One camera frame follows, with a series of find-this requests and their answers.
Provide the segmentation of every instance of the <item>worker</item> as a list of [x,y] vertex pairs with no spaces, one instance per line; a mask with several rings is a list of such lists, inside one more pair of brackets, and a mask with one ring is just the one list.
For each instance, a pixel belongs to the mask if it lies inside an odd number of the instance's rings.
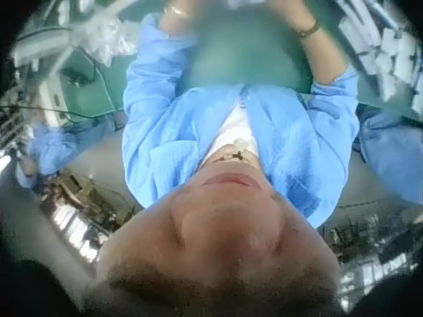
[[114,131],[113,115],[63,127],[36,124],[26,153],[17,162],[18,183],[24,188],[34,188],[43,177],[60,171],[82,152]]
[[422,124],[372,107],[364,108],[360,123],[363,160],[388,190],[423,205]]
[[268,3],[307,54],[308,105],[275,86],[176,97],[204,2],[173,0],[144,18],[122,151],[127,185],[146,210],[102,247],[88,315],[339,312],[338,261],[315,228],[347,181],[358,78],[302,0]]

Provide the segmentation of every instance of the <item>gold bracelet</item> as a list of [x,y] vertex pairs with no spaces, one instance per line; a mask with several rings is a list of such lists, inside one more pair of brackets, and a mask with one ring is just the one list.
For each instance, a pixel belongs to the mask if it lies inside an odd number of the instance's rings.
[[178,17],[183,18],[184,20],[188,22],[192,20],[192,17],[188,13],[181,11],[178,8],[175,8],[172,5],[169,5],[167,8],[165,8],[165,13],[168,13],[169,11],[171,11],[172,13],[176,14]]
[[320,28],[320,24],[318,21],[316,21],[316,24],[312,28],[309,28],[308,30],[305,30],[305,31],[299,31],[298,36],[299,38],[304,40],[305,38],[308,38],[310,35],[316,33],[319,30],[319,28]]

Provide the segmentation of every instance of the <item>hair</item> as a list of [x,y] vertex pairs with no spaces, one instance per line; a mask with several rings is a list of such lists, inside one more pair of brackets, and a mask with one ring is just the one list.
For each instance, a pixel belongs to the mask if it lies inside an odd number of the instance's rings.
[[84,303],[87,317],[345,316],[336,285],[328,286],[313,274],[283,287],[224,283],[214,289],[163,277],[133,277],[90,288]]

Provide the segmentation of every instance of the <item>green workbench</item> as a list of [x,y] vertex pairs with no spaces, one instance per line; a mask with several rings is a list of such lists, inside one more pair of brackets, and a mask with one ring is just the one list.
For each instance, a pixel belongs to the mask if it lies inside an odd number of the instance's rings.
[[[119,17],[139,22],[147,13],[162,11],[164,4],[165,1],[158,0],[140,1],[121,12]],[[331,0],[314,0],[310,1],[310,8],[359,71],[359,101],[416,118],[410,109],[412,89],[408,86],[399,87],[399,92],[389,102],[380,99],[375,77],[364,73],[354,51],[338,30],[343,16],[338,6]],[[228,13],[212,9],[196,30],[200,41],[178,93],[191,87],[235,83],[282,85],[301,93],[309,92],[312,76],[298,39],[266,7]],[[100,65],[105,83],[97,76],[95,83],[77,88],[63,80],[63,93],[69,110],[97,116],[115,108],[122,109],[126,69],[134,59],[135,56],[115,57],[111,68]],[[78,51],[69,58],[65,67],[82,71],[88,77],[93,71]],[[108,101],[105,88],[115,108]]]

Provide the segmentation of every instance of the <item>lips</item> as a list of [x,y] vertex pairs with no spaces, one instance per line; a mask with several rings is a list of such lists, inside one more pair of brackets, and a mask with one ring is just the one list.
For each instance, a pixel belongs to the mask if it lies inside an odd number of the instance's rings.
[[262,188],[258,184],[256,180],[251,178],[250,176],[244,174],[236,174],[236,173],[224,173],[217,176],[214,176],[207,180],[203,185],[211,185],[211,184],[222,184],[222,183],[234,183],[239,185],[244,185],[247,187],[255,188],[256,190],[261,190]]

